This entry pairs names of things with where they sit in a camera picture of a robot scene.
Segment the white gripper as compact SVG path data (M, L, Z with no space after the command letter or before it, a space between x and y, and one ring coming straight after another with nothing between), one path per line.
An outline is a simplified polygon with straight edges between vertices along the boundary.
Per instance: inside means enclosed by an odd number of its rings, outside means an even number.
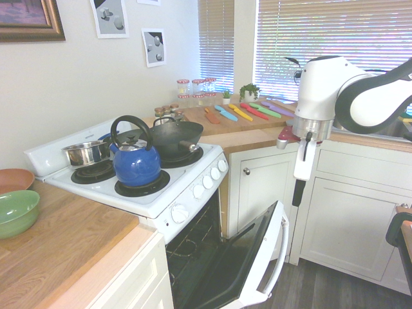
M315 159L317 142L311 140L306 142L305 140L300 141L299 148L297 150L297 158L295 161L294 177L297 179L295 181L294 194L292 198L293 206L300 206L304 188L306 185L305 180L310 179L312 172L312 167Z

